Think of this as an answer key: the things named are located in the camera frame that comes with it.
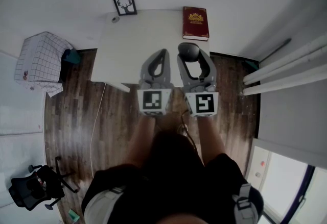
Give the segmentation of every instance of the wooden floor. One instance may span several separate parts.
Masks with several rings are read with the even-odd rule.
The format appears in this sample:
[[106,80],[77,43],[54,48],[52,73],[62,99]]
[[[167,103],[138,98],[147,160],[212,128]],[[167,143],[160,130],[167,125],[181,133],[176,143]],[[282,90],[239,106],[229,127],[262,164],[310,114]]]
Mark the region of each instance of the wooden floor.
[[[61,173],[74,170],[76,174],[67,182],[77,185],[77,194],[65,189],[65,197],[58,203],[65,223],[72,223],[68,211],[73,209],[84,223],[81,202],[92,181],[90,164],[90,141],[104,83],[90,81],[96,51],[82,52],[80,65],[74,66],[67,76],[64,91],[45,102],[45,150],[49,166],[55,166],[55,157]],[[217,91],[219,92],[218,115],[215,122],[225,142],[227,153],[245,173],[252,139],[255,136],[257,95],[241,96],[242,79],[249,74],[241,60],[230,57],[213,57],[217,68]],[[128,141],[135,128],[138,114],[136,89],[124,93],[106,85],[92,142],[94,172],[121,163]],[[178,124],[174,118],[186,110],[180,89],[171,96],[170,117],[160,120],[159,127],[168,123]],[[185,116],[189,133],[199,144],[196,120]]]

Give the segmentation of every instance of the white table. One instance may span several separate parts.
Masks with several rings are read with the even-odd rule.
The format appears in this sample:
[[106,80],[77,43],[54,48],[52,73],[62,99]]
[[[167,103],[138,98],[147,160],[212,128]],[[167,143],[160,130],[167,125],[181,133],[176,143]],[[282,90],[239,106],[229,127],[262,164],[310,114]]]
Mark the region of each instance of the white table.
[[[107,16],[93,66],[93,82],[105,82],[129,92],[122,83],[138,84],[142,64],[151,54],[165,48],[170,54],[171,82],[182,87],[178,45],[193,42],[209,54],[209,42],[182,38],[181,11],[143,10],[137,15],[120,16],[117,23],[112,23],[115,16],[116,13]],[[192,75],[200,75],[197,63],[188,67]]]

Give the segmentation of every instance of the framed picture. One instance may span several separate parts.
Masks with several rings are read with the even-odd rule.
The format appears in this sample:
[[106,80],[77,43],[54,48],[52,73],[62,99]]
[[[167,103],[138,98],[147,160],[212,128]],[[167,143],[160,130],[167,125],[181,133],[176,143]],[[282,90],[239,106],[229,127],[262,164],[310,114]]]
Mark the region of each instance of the framed picture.
[[137,14],[134,0],[113,0],[118,15]]

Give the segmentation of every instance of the black picture frame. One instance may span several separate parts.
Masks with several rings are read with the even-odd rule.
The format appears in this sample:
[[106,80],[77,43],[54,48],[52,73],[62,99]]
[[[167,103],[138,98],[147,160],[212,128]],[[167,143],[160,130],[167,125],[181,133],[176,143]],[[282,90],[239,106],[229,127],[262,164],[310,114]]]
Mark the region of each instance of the black picture frame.
[[125,2],[119,2],[121,4],[120,6],[117,4],[117,1],[118,0],[113,0],[114,5],[116,6],[116,9],[117,9],[117,12],[118,12],[119,16],[137,14],[137,10],[136,10],[134,0],[126,0]]

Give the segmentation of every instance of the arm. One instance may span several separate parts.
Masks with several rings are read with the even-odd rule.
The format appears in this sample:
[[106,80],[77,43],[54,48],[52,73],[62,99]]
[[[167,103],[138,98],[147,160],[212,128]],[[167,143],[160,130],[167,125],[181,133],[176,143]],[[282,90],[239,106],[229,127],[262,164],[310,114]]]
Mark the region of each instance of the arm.
[[204,165],[207,165],[217,155],[226,153],[226,150],[211,117],[198,117],[198,128],[202,159]]
[[149,157],[153,136],[155,118],[151,116],[141,116],[136,129],[132,135],[127,148],[127,156],[124,163],[133,164],[141,168],[145,160]]

